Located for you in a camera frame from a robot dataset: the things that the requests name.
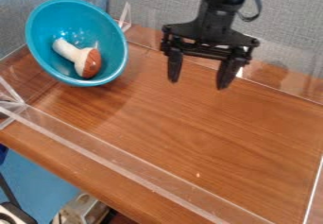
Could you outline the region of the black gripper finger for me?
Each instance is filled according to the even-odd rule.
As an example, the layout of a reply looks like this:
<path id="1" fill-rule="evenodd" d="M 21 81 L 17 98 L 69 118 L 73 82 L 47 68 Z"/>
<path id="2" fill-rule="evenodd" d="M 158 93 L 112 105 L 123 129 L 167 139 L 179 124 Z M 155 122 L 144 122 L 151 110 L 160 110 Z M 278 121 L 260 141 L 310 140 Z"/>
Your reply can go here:
<path id="1" fill-rule="evenodd" d="M 176 83 L 180 76 L 183 63 L 183 53 L 178 48 L 171 48 L 168 55 L 168 79 Z"/>
<path id="2" fill-rule="evenodd" d="M 244 58 L 227 58 L 219 66 L 218 89 L 226 89 L 236 77 L 239 70 L 246 65 Z"/>

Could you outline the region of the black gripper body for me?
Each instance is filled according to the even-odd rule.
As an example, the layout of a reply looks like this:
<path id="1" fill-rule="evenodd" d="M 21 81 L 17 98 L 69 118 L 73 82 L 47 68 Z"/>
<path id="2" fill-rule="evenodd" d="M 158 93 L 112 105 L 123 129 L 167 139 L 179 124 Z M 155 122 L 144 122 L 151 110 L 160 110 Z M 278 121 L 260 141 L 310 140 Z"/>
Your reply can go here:
<path id="1" fill-rule="evenodd" d="M 215 60 L 246 58 L 260 45 L 256 38 L 232 28 L 235 17 L 254 21 L 239 13 L 242 4 L 212 4 L 203 2 L 196 18 L 187 23 L 163 25 L 160 50 L 170 58 L 174 53 Z"/>

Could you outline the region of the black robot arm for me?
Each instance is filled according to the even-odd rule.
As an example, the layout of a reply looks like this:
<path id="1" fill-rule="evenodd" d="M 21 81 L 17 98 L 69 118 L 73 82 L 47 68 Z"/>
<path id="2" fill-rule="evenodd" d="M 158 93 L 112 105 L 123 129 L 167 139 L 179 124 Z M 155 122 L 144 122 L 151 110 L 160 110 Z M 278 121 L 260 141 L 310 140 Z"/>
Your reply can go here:
<path id="1" fill-rule="evenodd" d="M 252 60 L 252 51 L 260 45 L 232 29 L 235 16 L 252 22 L 263 10 L 262 0 L 200 0 L 194 21 L 163 25 L 160 50 L 168 57 L 168 79 L 178 82 L 183 56 L 219 60 L 216 86 L 226 89 L 239 70 Z"/>

